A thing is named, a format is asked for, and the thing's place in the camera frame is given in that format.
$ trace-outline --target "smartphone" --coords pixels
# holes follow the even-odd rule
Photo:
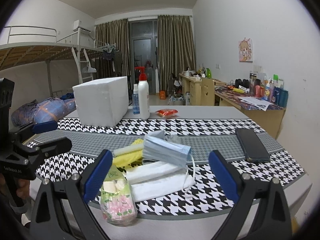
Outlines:
[[[268,151],[253,129],[236,128],[236,136],[248,162],[264,163],[270,161]]]

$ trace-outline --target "face mask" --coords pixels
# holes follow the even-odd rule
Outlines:
[[[188,191],[196,182],[184,169],[164,162],[155,162],[127,170],[135,202],[162,197],[179,191]]]
[[[191,147],[178,143],[168,142],[163,140],[163,138],[163,130],[145,135],[143,141],[142,156],[147,159],[158,160],[165,163],[171,163],[181,168],[187,168],[185,180],[181,189],[183,192],[187,192],[190,190],[189,187],[185,189],[185,182],[188,178],[187,161],[192,161],[193,179],[195,179],[196,175],[196,165],[191,155]]]

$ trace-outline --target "green bottle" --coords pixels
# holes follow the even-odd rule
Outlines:
[[[211,78],[211,71],[209,68],[207,68],[207,74],[206,74],[207,78]]]

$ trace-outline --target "air conditioner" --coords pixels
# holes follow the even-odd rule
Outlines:
[[[76,20],[74,21],[73,23],[73,31],[77,32],[78,31],[78,28],[81,28],[82,31],[85,31],[85,32],[88,32],[90,33],[91,31],[84,28],[82,25],[81,25],[81,21],[80,20]]]

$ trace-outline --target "blue surgical mask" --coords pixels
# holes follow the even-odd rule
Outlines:
[[[191,160],[193,163],[193,178],[195,178],[196,167],[191,155],[191,147],[165,141],[164,130],[145,135],[142,156],[143,158],[171,163],[182,168],[187,168],[186,178],[188,177],[187,161]]]

